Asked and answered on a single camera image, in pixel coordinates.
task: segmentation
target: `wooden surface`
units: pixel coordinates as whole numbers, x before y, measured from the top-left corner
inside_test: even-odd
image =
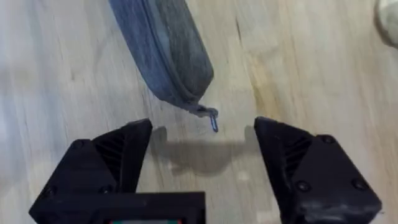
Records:
[[[373,0],[188,0],[220,132],[147,89],[106,0],[0,0],[0,223],[29,207],[69,144],[149,117],[140,192],[206,190],[208,223],[279,223],[257,115],[333,134],[398,223],[398,50]]]

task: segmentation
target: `wooden table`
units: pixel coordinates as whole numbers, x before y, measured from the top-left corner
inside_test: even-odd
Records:
[[[147,89],[106,0],[0,0],[0,222],[27,214],[69,144],[149,117],[140,192],[206,190],[208,223],[279,223],[252,128],[330,133],[398,223],[398,50],[373,0],[188,0],[215,69],[208,119]]]

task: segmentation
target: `screw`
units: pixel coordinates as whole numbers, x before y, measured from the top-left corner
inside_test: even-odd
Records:
[[[309,192],[311,190],[311,185],[306,181],[298,181],[296,182],[296,188],[301,192]]]
[[[52,198],[55,196],[56,193],[57,193],[56,187],[47,187],[43,192],[43,196],[45,198]]]
[[[76,140],[74,143],[73,143],[73,147],[74,148],[81,148],[81,147],[83,147],[83,145],[84,145],[84,142],[82,141],[82,140]]]
[[[333,137],[329,136],[329,135],[323,136],[322,140],[323,140],[324,143],[327,143],[327,144],[335,143],[335,139]]]
[[[112,193],[112,191],[113,191],[113,187],[110,185],[104,186],[104,187],[100,188],[100,190],[99,190],[99,192],[101,194],[109,194],[109,193]]]
[[[213,128],[213,131],[217,133],[218,132],[218,124],[217,124],[216,116],[211,114],[210,121],[211,121],[211,127]]]
[[[351,181],[351,184],[352,184],[353,187],[354,187],[355,189],[357,189],[357,190],[362,190],[362,191],[364,191],[364,190],[369,189],[368,184],[367,184],[365,181],[363,181],[363,180],[361,180],[361,179],[358,179],[358,178],[353,179],[353,180]]]

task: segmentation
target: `white object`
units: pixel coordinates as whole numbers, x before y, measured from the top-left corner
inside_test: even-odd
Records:
[[[398,47],[398,0],[379,0],[377,19],[383,37]]]

